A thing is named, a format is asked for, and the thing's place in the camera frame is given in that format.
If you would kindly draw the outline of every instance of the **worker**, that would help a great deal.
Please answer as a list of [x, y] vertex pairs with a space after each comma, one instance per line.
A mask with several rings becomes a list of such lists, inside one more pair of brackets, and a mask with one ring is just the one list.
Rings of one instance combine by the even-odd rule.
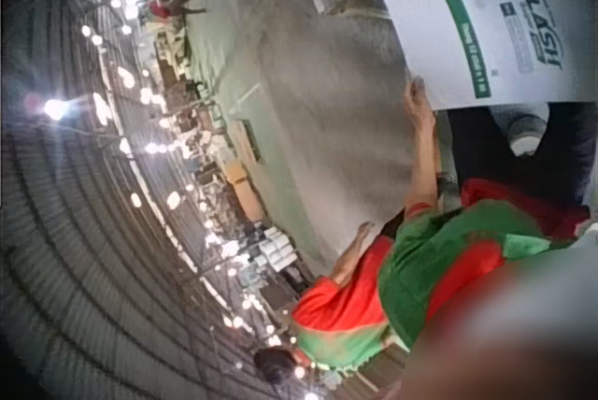
[[[438, 176], [440, 193], [450, 184], [446, 175]], [[255, 365], [266, 380], [279, 384], [297, 365], [312, 363], [335, 370], [356, 369], [392, 344], [406, 349], [389, 327], [377, 295], [377, 272], [404, 216], [402, 210], [388, 221], [363, 254], [373, 225], [360, 225], [330, 276], [319, 278], [292, 312], [296, 346], [255, 354]]]
[[582, 206], [596, 152], [596, 105], [550, 104], [534, 155], [517, 158], [486, 107], [448, 112], [463, 209], [436, 202], [435, 115], [422, 79], [407, 86], [415, 130], [406, 220], [378, 274], [390, 325], [412, 348], [424, 325], [441, 334], [467, 303], [491, 291], [507, 262], [566, 248], [589, 217]]
[[151, 0], [148, 3], [149, 12], [158, 19], [168, 20], [172, 17], [179, 17], [183, 14], [203, 14], [205, 9], [189, 9], [183, 5], [192, 0]]

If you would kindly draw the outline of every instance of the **dark hair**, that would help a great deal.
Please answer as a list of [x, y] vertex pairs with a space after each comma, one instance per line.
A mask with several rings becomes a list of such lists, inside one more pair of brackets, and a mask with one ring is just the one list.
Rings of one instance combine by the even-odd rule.
[[275, 385], [290, 377], [297, 366], [292, 353], [281, 348], [259, 349], [253, 355], [253, 362], [263, 378]]

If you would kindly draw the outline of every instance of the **green stripe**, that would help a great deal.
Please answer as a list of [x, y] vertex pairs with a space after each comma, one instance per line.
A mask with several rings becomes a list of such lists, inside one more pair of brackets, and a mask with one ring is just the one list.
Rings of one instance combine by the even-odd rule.
[[469, 63], [469, 71], [471, 73], [471, 80], [474, 84], [474, 92], [476, 99], [490, 98], [491, 90], [488, 81], [488, 74], [486, 73], [486, 65], [484, 64], [484, 57], [482, 56], [479, 43], [477, 42], [476, 31], [474, 25], [469, 19], [467, 9], [463, 0], [446, 0], [450, 14], [452, 15], [461, 42], [463, 43], [463, 50]]

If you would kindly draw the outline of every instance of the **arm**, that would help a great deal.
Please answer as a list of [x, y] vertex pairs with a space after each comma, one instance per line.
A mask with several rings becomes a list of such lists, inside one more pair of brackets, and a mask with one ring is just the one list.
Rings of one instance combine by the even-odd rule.
[[405, 108], [415, 131], [411, 182], [405, 200], [408, 217], [413, 207], [437, 207], [435, 116], [426, 97], [423, 79], [415, 78], [407, 83]]
[[363, 241], [367, 238], [370, 230], [372, 230], [372, 226], [371, 222], [365, 222], [360, 225], [357, 235], [353, 238], [347, 250], [336, 261], [333, 272], [330, 274], [330, 279], [334, 280], [339, 286], [345, 285], [352, 277], [357, 264], [362, 258]]

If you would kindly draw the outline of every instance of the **dark pants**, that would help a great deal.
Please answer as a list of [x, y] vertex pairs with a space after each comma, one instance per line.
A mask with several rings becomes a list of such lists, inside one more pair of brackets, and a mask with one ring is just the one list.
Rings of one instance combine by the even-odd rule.
[[533, 156], [516, 157], [487, 107], [448, 111], [459, 185], [489, 179], [556, 207], [576, 207], [590, 183], [598, 115], [593, 103], [550, 104]]

